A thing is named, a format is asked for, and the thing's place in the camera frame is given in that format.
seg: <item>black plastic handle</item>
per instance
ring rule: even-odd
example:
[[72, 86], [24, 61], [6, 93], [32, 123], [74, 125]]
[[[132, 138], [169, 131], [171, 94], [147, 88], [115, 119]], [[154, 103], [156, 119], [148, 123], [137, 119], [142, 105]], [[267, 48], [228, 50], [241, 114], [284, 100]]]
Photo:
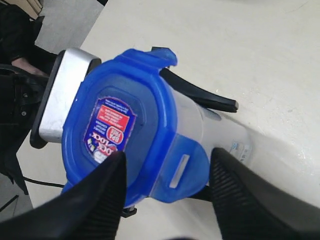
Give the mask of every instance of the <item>black plastic handle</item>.
[[176, 91], [191, 98], [204, 108], [219, 110], [228, 113], [236, 113], [238, 103], [236, 100], [219, 96], [203, 90], [200, 87], [184, 80], [182, 77], [164, 68], [160, 71], [160, 76]]

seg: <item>floor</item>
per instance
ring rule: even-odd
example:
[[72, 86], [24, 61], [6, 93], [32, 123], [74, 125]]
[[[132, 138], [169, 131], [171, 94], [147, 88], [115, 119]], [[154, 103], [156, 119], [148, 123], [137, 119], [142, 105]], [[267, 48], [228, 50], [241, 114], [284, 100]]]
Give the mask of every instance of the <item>floor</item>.
[[[102, 9], [96, 0], [43, 1], [40, 15], [45, 18], [36, 44], [53, 53], [80, 47]], [[32, 209], [29, 196], [0, 174], [0, 208], [15, 195], [19, 197], [0, 212], [0, 222]]]

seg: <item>sticker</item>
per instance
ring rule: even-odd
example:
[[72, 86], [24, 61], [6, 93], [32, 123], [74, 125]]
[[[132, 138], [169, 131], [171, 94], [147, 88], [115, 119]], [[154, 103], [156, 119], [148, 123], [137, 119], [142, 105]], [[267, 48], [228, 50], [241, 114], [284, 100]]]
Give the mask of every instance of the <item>sticker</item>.
[[102, 163], [113, 152], [125, 149], [136, 117], [131, 107], [118, 98], [97, 100], [83, 139], [96, 162]]
[[250, 156], [251, 146], [234, 141], [229, 153], [243, 163]]

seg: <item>blue plastic lid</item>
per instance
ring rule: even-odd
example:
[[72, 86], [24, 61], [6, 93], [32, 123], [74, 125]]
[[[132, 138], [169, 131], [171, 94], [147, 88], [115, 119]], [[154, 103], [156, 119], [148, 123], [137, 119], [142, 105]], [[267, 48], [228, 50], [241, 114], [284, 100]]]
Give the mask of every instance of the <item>blue plastic lid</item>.
[[80, 182], [113, 151], [127, 155], [130, 206], [148, 196], [177, 130], [172, 92], [159, 76], [175, 54], [129, 49], [95, 68], [81, 83], [63, 127], [68, 183]]

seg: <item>table surface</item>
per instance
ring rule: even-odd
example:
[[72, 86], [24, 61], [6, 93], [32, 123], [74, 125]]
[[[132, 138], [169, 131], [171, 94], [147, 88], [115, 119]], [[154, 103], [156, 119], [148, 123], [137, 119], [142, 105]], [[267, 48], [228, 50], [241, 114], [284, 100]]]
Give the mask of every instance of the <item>table surface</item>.
[[[82, 49], [105, 61], [129, 48], [171, 48], [178, 57], [173, 72], [239, 102], [228, 116], [252, 135], [248, 167], [320, 207], [319, 12], [319, 0], [115, 0]], [[59, 153], [59, 146], [49, 148]], [[61, 157], [49, 158], [63, 172]], [[144, 200], [136, 216], [121, 221], [117, 239], [183, 235], [221, 239], [210, 204]]]

